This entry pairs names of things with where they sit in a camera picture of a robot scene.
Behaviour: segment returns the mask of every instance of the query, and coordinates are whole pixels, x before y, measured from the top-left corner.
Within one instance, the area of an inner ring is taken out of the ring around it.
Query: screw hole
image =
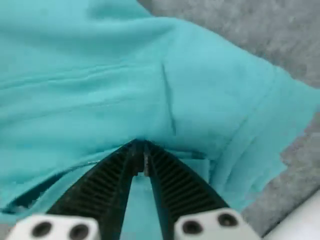
[[[74,226],[70,231],[70,238],[72,240],[84,240],[89,233],[89,228],[84,224]]]
[[[32,230],[32,236],[35,238],[41,238],[47,235],[52,228],[52,224],[48,221],[44,221],[36,225]]]
[[[186,221],[183,226],[182,230],[185,234],[199,234],[203,231],[202,226],[194,220]]]
[[[238,225],[237,219],[231,214],[224,213],[218,217],[218,222],[224,227],[234,227]]]

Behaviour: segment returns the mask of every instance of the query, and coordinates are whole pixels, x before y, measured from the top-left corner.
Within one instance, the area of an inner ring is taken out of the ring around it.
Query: gray floor
[[[319,0],[141,0],[153,14],[186,19],[320,88]],[[320,187],[320,113],[282,153],[288,171],[243,216],[261,235]],[[8,228],[0,226],[0,239]]]

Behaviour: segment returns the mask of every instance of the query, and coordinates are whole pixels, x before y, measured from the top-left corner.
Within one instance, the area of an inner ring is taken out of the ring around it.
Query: white surface
[[[49,222],[52,224],[50,232],[43,237],[33,237],[32,230],[40,223]],[[59,215],[32,215],[19,221],[11,230],[6,240],[70,240],[71,229],[79,224],[84,224],[89,228],[89,232],[84,240],[99,240],[99,226],[93,218],[78,216]]]
[[[283,220],[265,240],[320,240],[320,190]]]
[[[221,214],[230,214],[237,219],[237,226],[221,226],[218,217]],[[186,234],[183,224],[186,221],[196,221],[202,227],[199,234]],[[242,219],[241,215],[230,208],[206,211],[180,217],[174,226],[175,240],[260,240],[260,237]]]

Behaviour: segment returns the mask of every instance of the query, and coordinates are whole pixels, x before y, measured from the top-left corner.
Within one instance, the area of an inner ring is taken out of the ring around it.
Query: teal cloth
[[[279,153],[319,101],[283,69],[135,0],[2,0],[0,222],[46,211],[135,138],[177,154],[241,211],[286,168]],[[14,205],[56,175],[27,208]],[[143,176],[130,191],[129,236],[161,238]]]

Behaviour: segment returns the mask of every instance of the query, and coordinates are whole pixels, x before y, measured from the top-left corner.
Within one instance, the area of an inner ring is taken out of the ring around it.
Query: folded fabric
[[[319,101],[281,68],[135,0],[2,0],[0,222],[45,212],[135,138],[174,152],[241,210],[285,169],[279,153]],[[138,176],[122,237],[146,229],[161,238]]]

